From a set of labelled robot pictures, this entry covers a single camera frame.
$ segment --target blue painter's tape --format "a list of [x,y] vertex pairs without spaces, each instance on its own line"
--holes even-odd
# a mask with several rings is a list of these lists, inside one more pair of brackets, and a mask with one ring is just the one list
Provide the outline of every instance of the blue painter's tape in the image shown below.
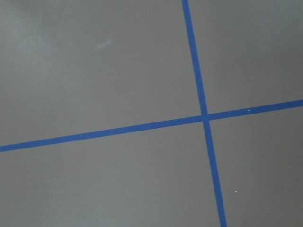
[[208,158],[209,158],[210,168],[211,168],[211,173],[212,173],[212,178],[213,178],[214,192],[215,192],[215,198],[216,198],[216,203],[217,203],[217,210],[218,210],[218,215],[219,215],[220,226],[227,227],[222,192],[221,192],[221,187],[220,187],[219,173],[218,173],[215,152],[214,152],[213,138],[212,138],[210,123],[209,123],[209,119],[208,119],[208,112],[207,112],[206,98],[205,98],[205,92],[204,92],[204,87],[203,87],[202,74],[201,74],[201,70],[200,70],[199,58],[198,58],[198,53],[197,53],[197,48],[196,48],[196,41],[195,41],[194,29],[193,29],[193,25],[192,25],[192,21],[191,21],[188,0],[182,0],[182,6],[183,6],[185,24],[186,24],[186,28],[187,28],[188,42],[189,42],[189,47],[190,47],[190,52],[191,52],[191,57],[192,57],[192,62],[193,62],[193,67],[194,67],[196,87],[197,87],[198,97],[199,97],[199,102],[200,102],[200,109],[201,109],[201,114],[203,116],[205,140],[206,140]]
[[215,152],[214,152],[214,143],[213,143],[213,137],[212,137],[212,132],[211,132],[209,121],[203,122],[203,127],[204,127],[204,132],[205,132],[205,140],[206,140],[206,145],[207,145],[210,169],[211,169],[212,178],[213,178],[214,193],[216,196],[216,203],[217,203],[217,209],[218,209],[218,214],[219,214],[220,226],[227,227],[225,211],[224,211],[224,204],[223,204],[223,197],[222,197],[220,179],[219,179],[219,173],[218,173],[218,166],[217,166],[216,156],[215,156]]
[[183,0],[182,5],[183,5],[185,24],[186,24],[186,28],[187,28],[189,48],[190,48],[190,53],[191,53],[191,58],[192,58],[193,68],[194,68],[194,73],[195,73],[196,86],[197,86],[198,98],[199,98],[199,102],[200,102],[201,114],[207,115],[207,106],[206,106],[206,100],[205,100],[204,86],[203,86],[203,81],[202,81],[202,74],[201,74],[201,70],[200,70],[199,57],[198,57],[197,48],[196,48],[194,29],[193,29],[193,24],[191,21],[188,1]]
[[271,112],[276,110],[290,109],[300,106],[303,106],[303,99],[292,101],[292,102],[286,102],[286,103],[263,105],[263,106],[245,108],[240,110],[231,110],[231,111],[220,112],[220,113],[211,113],[208,115],[208,118],[209,120],[218,120],[223,118],[238,117],[238,116],[244,116],[250,114],[258,114],[258,113],[265,113],[265,112]]
[[145,131],[151,129],[159,129],[183,124],[191,124],[196,122],[201,122],[202,116],[194,116],[194,117],[186,117],[186,118],[179,118],[175,120],[168,120],[162,122],[153,122],[148,124],[139,124],[134,126],[127,126],[122,128],[116,129],[109,129],[109,130],[102,130],[102,131],[94,131],[94,132],[87,132],[82,134],[70,135],[70,136],[62,136],[44,140],[36,140],[24,143],[17,143],[17,144],[10,144],[5,146],[0,146],[0,152],[10,151],[10,150],[18,150],[18,149],[25,149],[25,148],[33,148],[33,147],[40,147],[46,146],[51,144],[58,144],[58,143],[66,143],[78,140],[88,140],[92,138],[98,137],[105,137],[105,136],[112,136],[136,131]]

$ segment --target gray surface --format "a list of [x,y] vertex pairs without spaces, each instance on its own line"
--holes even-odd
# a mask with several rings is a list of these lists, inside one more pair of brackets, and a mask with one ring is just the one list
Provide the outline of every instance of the gray surface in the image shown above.
[[210,113],[302,99],[302,0],[190,6]]
[[303,226],[303,108],[211,123],[228,226]]
[[180,1],[0,0],[0,143],[199,115]]
[[2,227],[219,226],[202,124],[0,153]]

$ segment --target gray floor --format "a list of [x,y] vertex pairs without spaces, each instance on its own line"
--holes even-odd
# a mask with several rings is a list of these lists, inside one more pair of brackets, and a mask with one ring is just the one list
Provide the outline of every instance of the gray floor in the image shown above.
[[[303,99],[302,1],[189,5],[210,113]],[[201,115],[181,1],[0,0],[0,109],[0,146]],[[211,121],[229,227],[303,226],[302,114]],[[219,227],[203,125],[0,153],[0,223]]]

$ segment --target white speck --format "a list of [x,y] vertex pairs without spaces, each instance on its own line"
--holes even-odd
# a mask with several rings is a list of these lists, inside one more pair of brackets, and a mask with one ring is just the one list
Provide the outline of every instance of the white speck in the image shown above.
[[106,42],[103,43],[99,43],[95,46],[95,50],[100,50],[101,48],[108,46],[110,43],[111,43],[110,40],[107,40]]

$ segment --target floor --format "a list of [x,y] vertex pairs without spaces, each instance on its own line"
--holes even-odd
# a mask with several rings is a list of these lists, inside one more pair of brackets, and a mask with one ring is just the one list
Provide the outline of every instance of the floor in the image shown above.
[[1,226],[303,226],[302,14],[0,0]]

